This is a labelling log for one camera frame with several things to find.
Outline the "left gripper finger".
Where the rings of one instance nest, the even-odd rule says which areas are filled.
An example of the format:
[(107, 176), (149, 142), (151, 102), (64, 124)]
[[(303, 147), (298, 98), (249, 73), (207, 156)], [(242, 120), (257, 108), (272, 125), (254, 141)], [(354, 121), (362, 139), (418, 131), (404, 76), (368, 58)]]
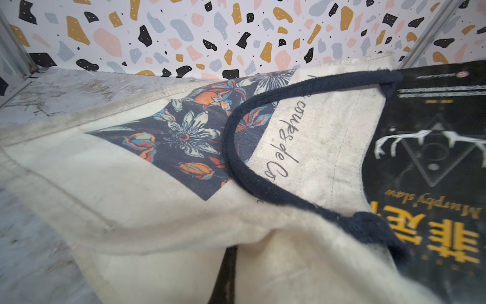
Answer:
[(228, 247), (208, 304), (233, 304), (238, 246)]

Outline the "cream canvas tote bag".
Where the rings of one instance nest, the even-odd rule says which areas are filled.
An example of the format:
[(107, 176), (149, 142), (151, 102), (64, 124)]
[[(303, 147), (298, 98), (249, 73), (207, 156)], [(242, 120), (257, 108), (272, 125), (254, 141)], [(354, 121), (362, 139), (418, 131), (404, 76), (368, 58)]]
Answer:
[(73, 246), (103, 303), (439, 303), (362, 165), (390, 53), (155, 94), (1, 131), (1, 186)]

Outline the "black book with gold text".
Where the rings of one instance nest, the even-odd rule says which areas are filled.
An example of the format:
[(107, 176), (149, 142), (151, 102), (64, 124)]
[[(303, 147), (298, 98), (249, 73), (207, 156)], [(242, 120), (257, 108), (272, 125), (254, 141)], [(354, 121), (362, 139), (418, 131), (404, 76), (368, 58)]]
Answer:
[(364, 192), (445, 303), (485, 302), (485, 62), (402, 71), (363, 163)]

